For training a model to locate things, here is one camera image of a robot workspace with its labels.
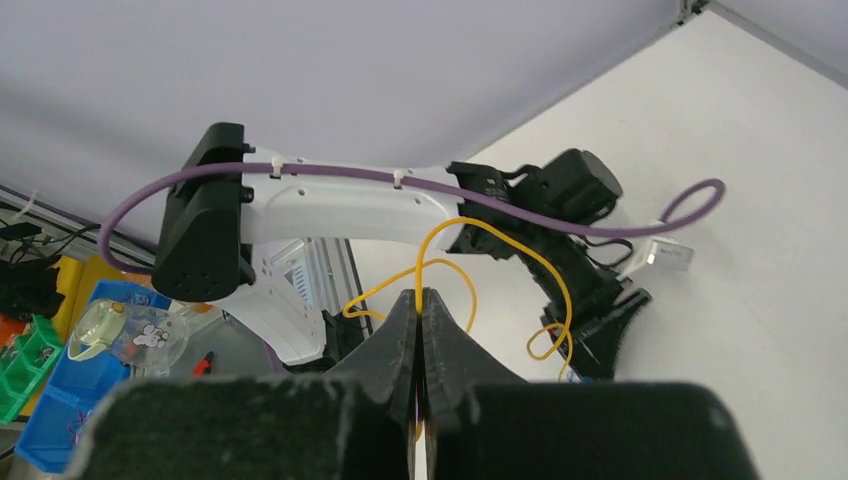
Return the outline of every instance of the white tabletop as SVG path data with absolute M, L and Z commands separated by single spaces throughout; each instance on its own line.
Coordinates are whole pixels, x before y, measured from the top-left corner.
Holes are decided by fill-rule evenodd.
M 729 187 L 713 215 L 676 235 L 696 250 L 688 274 L 635 276 L 654 301 L 625 337 L 617 378 L 713 389 L 763 478 L 848 478 L 848 222 L 839 207 L 848 91 L 707 13 L 471 161 L 512 170 L 569 147 L 597 154 L 622 183 L 609 224 L 645 224 L 702 178 Z M 353 247 L 366 289 L 412 265 L 416 252 Z M 553 380 L 560 358 L 539 363 L 524 352 L 546 303 L 526 269 L 517 260 L 457 261 L 480 297 L 472 336 L 525 378 Z M 425 283 L 464 324 L 462 280 L 434 266 Z M 411 285 L 369 306 L 388 312 Z

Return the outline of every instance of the glass pitcher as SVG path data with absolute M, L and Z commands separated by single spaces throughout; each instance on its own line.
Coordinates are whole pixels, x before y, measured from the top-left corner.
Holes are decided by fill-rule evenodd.
M 181 315 L 143 305 L 95 300 L 68 339 L 68 358 L 84 361 L 108 351 L 124 363 L 161 370 L 183 354 L 188 326 Z

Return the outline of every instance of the cartoon print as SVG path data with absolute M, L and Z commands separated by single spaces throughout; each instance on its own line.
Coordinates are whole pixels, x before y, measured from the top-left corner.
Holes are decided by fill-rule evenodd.
M 142 330 L 142 335 L 133 338 L 133 343 L 136 345 L 144 345 L 150 348 L 162 348 L 165 342 L 168 341 L 168 332 L 161 328 L 156 328 L 152 323 L 148 323 Z

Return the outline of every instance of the blue plastic tray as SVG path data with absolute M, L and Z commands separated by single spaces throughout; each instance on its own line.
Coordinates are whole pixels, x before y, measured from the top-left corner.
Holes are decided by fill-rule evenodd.
M 88 302 L 100 298 L 166 310 L 171 306 L 168 297 L 130 282 L 100 281 Z M 63 351 L 18 440 L 16 452 L 43 472 L 61 473 L 88 413 L 129 375 L 130 369 L 108 352 L 76 362 Z

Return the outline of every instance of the red marker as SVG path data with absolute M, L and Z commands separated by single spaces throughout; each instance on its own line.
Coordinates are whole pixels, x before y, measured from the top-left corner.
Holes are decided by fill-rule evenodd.
M 209 352 L 203 357 L 203 360 L 194 367 L 194 376 L 200 377 L 203 375 L 209 375 L 212 373 L 212 359 L 215 358 L 215 354 Z

